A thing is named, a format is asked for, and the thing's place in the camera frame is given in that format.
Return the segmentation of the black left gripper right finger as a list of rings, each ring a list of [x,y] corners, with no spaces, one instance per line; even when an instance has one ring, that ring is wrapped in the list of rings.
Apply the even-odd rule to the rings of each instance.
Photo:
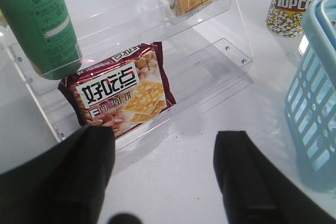
[[[229,223],[335,223],[245,131],[219,131],[213,166]]]

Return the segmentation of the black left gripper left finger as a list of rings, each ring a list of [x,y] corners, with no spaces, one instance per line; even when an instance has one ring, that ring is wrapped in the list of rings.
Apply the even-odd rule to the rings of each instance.
[[[97,223],[114,160],[112,128],[80,128],[1,174],[1,223]]]

